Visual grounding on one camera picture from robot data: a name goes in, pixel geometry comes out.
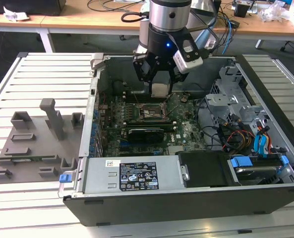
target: sticker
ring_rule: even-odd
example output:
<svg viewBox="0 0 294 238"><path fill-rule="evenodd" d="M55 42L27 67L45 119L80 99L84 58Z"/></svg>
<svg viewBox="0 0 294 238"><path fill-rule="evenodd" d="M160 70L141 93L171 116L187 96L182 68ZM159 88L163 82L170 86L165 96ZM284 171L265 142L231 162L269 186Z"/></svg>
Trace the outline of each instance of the sticker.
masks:
<svg viewBox="0 0 294 238"><path fill-rule="evenodd" d="M156 162L119 164L121 191L159 189Z"/></svg>
<svg viewBox="0 0 294 238"><path fill-rule="evenodd" d="M106 160L106 167L119 167L120 160Z"/></svg>
<svg viewBox="0 0 294 238"><path fill-rule="evenodd" d="M31 159L17 159L17 160L11 160L13 162L31 162Z"/></svg>

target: blue latch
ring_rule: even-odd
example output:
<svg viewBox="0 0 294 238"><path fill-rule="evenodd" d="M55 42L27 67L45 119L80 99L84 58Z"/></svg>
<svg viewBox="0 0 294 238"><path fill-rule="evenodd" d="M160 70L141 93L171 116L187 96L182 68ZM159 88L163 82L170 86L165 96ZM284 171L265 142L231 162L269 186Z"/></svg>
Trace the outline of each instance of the blue latch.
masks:
<svg viewBox="0 0 294 238"><path fill-rule="evenodd" d="M267 142L267 137L264 135L256 135L254 141L254 151L266 158L267 155L264 152L265 145Z"/></svg>
<svg viewBox="0 0 294 238"><path fill-rule="evenodd" d="M282 161L282 163L284 163L284 165L289 163L289 160L285 155L281 156L281 161Z"/></svg>
<svg viewBox="0 0 294 238"><path fill-rule="evenodd" d="M59 182L60 183L72 182L72 175L60 175Z"/></svg>
<svg viewBox="0 0 294 238"><path fill-rule="evenodd" d="M231 163L234 168L252 166L252 162L248 156L236 156L231 159Z"/></svg>

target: table leg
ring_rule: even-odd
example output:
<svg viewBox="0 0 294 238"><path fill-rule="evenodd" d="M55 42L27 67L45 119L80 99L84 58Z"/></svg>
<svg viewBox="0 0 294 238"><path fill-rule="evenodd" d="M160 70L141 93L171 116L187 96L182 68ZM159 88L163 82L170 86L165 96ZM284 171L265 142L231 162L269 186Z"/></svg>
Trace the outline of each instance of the table leg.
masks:
<svg viewBox="0 0 294 238"><path fill-rule="evenodd" d="M55 53L55 48L52 42L51 34L49 33L47 28L41 28L39 34L42 39L42 43L46 53Z"/></svg>
<svg viewBox="0 0 294 238"><path fill-rule="evenodd" d="M82 34L82 42L83 42L84 45L87 45L87 43L88 43L88 37L87 37L86 34Z"/></svg>
<svg viewBox="0 0 294 238"><path fill-rule="evenodd" d="M262 43L264 43L264 40L258 40L258 41L257 41L257 44L256 44L256 46L255 46L255 48L256 48L256 49L260 49L261 46L262 46Z"/></svg>

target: wooden desk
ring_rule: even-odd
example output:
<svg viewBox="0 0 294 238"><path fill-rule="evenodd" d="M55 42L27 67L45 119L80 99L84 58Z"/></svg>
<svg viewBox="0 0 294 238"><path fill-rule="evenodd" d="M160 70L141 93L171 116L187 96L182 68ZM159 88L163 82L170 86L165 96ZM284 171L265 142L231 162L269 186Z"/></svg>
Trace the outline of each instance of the wooden desk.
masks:
<svg viewBox="0 0 294 238"><path fill-rule="evenodd" d="M226 6L226 3L231 2L225 0L222 3L222 8L224 13L234 21L240 23L239 28L237 29L236 35L264 35L264 36L294 36L294 26L288 20L282 20L282 22L271 21L271 22L262 22L257 14L247 14L245 18L235 17L234 11L231 10L231 6ZM225 30L224 24L221 20L217 23L214 31L217 33L223 33Z"/></svg>
<svg viewBox="0 0 294 238"><path fill-rule="evenodd" d="M86 28L104 30L135 30L139 31L139 22L124 23L121 11L93 11L87 7L88 0L66 0L66 5L60 16L46 16L41 22L41 27L48 28ZM128 3L109 2L106 6L117 8ZM142 4L130 6L130 11L140 11ZM93 9L105 10L99 1L90 4Z"/></svg>
<svg viewBox="0 0 294 238"><path fill-rule="evenodd" d="M283 40L294 41L294 26L287 21L262 22L256 14L247 14L245 18L234 17L234 11L225 4L231 0L224 0L222 7L229 18L240 22L235 34L240 39L259 40ZM123 12L97 12L87 7L88 0L66 0L66 5L60 16L30 16L31 20L22 22L10 22L0 15L0 31L37 32L41 35L46 52L55 52L51 33L72 34L106 34L106 35L138 35L139 22L123 23L121 16ZM126 3L109 2L107 6L116 8ZM98 1L90 5L94 9L104 10ZM128 9L139 11L141 4L136 4ZM222 21L218 21L214 31L223 33L225 27Z"/></svg>
<svg viewBox="0 0 294 238"><path fill-rule="evenodd" d="M29 17L29 20L13 22L0 14L0 27L41 27L41 22L45 18L41 15L29 15Z"/></svg>

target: white paper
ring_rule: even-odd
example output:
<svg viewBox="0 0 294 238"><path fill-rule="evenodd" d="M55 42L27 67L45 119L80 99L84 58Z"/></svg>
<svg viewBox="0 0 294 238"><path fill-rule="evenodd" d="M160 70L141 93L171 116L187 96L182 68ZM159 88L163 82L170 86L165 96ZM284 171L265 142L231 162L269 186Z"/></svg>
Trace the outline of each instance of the white paper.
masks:
<svg viewBox="0 0 294 238"><path fill-rule="evenodd" d="M9 20L9 21L22 21L22 20L27 20L30 19L25 12L13 12L8 10L7 8L3 7L4 10L4 16Z"/></svg>

